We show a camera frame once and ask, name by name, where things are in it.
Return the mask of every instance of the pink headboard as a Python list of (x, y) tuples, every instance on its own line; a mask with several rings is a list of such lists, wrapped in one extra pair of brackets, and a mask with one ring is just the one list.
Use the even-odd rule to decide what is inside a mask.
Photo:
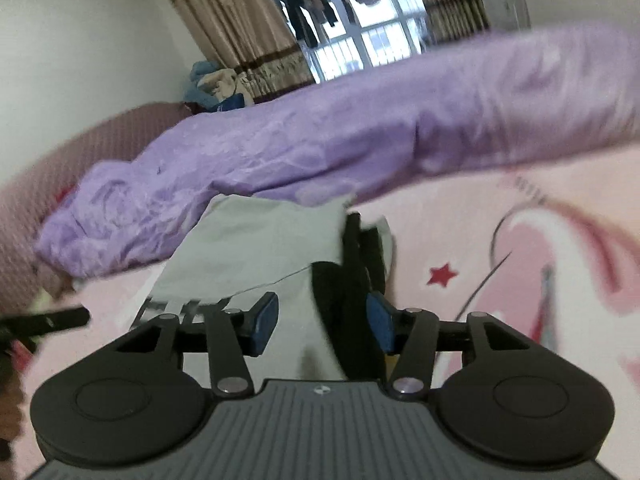
[(165, 130), (191, 115), (182, 103), (134, 108), (69, 140), (0, 189), (0, 313), (21, 312), (39, 288), (56, 295), (70, 280), (38, 262), (32, 245), (55, 196), (96, 162), (133, 160)]

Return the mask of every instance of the purple blanket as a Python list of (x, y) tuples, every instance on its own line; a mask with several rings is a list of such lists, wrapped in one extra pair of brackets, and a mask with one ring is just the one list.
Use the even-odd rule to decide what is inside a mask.
[(133, 162), (96, 164), (36, 250), (100, 276), (170, 256), (218, 193), (316, 205), (399, 175), (629, 142), (639, 115), (640, 36), (605, 25), (485, 36), (183, 120)]

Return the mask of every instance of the window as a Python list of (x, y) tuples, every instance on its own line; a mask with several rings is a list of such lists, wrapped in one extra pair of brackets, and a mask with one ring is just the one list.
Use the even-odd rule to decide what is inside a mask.
[(345, 9), (341, 0), (330, 1), (337, 18), (333, 26), (319, 25), (303, 10), (319, 40), (316, 48), (308, 48), (304, 42), (300, 45), (316, 81), (392, 63), (421, 52), (426, 34), (422, 0), (380, 0), (373, 6), (355, 0), (350, 3), (353, 14)]

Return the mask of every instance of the red star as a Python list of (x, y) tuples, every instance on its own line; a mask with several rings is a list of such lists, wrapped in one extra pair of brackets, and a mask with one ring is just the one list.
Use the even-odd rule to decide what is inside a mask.
[(449, 269), (448, 263), (440, 268), (431, 267), (429, 270), (431, 271), (431, 279), (428, 281), (427, 285), (435, 285), (436, 283), (439, 283), (443, 287), (446, 287), (449, 280), (458, 275), (455, 270)]

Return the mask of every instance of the headboard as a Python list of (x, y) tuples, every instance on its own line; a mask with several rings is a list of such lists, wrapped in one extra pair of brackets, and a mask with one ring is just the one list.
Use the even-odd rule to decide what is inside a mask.
[(121, 113), (62, 144), (0, 189), (0, 314), (23, 312), (41, 287), (56, 295), (70, 283), (65, 273), (38, 262), (32, 248), (56, 195), (100, 160), (133, 160), (191, 114), (182, 103)]

